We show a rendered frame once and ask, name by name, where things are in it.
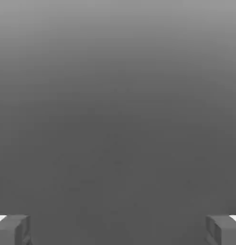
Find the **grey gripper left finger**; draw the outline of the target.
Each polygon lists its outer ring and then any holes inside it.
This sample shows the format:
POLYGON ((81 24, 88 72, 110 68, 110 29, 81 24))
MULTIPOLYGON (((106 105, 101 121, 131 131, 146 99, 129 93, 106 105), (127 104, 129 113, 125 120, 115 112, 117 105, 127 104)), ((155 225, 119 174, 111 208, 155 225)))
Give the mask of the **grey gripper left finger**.
POLYGON ((0 245, 32 245, 31 217, 1 214, 0 245))

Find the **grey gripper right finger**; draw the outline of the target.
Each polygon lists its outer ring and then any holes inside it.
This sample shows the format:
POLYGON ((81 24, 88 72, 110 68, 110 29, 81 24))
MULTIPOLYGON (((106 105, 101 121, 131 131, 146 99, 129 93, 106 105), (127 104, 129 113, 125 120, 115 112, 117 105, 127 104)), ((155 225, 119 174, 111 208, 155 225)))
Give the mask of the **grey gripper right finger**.
POLYGON ((205 225, 208 245, 236 245, 236 215, 207 215, 205 225))

